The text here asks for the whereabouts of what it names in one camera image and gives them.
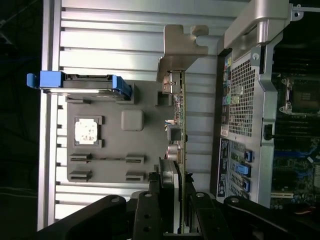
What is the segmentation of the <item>silver cpu chip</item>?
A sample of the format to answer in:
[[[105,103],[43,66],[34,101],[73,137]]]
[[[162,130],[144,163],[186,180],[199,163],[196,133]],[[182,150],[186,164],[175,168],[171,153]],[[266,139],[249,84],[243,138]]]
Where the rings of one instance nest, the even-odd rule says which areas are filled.
[[[99,145],[99,119],[78,117],[74,122],[74,143],[78,146]]]

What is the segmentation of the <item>green motherboard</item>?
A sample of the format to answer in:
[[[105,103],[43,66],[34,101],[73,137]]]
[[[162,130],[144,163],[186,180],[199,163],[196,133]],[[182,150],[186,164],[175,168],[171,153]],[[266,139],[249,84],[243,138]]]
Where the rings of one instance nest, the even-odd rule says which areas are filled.
[[[282,79],[290,77],[320,79],[298,74],[272,75],[277,90],[277,114],[272,135],[270,208],[295,212],[302,206],[312,211],[320,202],[320,117],[287,115],[279,111],[285,98]]]

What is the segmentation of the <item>grey part rack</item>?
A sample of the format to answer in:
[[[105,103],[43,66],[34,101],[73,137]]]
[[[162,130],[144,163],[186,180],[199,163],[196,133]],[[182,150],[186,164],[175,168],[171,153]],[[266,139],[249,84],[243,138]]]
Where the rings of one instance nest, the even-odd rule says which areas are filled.
[[[165,121],[174,105],[154,81],[129,81],[130,100],[66,96],[67,179],[85,183],[145,183],[169,141]],[[99,145],[75,145],[75,119],[99,119]]]

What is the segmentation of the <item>cpu socket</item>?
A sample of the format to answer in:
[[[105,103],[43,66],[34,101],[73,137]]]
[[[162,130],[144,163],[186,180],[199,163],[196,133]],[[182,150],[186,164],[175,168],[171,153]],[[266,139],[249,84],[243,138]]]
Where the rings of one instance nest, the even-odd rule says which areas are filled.
[[[284,85],[284,102],[279,111],[292,116],[320,117],[320,78],[287,77]]]

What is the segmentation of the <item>black rear label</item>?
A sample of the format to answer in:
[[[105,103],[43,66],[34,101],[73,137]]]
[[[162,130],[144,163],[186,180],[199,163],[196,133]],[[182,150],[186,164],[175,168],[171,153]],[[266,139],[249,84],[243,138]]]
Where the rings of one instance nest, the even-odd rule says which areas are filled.
[[[219,163],[217,178],[217,197],[225,198],[227,194],[228,165],[229,165],[230,141],[226,138],[220,139]]]

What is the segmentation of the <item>open black pc case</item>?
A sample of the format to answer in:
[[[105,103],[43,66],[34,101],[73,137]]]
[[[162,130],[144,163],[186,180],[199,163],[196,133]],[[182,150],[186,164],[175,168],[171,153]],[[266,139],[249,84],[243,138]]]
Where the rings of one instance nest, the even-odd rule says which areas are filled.
[[[256,29],[231,48],[223,48],[224,34],[218,42],[210,189],[220,202],[240,196],[270,208],[278,110],[273,74],[320,77],[320,0],[289,3],[290,23],[270,42],[256,43]],[[230,142],[225,197],[217,197],[221,138]],[[252,151],[252,162],[245,161],[245,150]],[[250,165],[250,176],[237,173],[237,163]]]

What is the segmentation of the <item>hard disk blue carrier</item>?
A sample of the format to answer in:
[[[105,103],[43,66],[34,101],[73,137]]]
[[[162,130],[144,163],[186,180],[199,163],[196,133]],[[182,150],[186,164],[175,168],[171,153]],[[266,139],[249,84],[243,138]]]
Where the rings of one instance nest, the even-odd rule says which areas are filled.
[[[26,85],[46,94],[72,97],[130,100],[132,87],[117,75],[79,75],[62,71],[41,71],[39,76],[28,73]]]

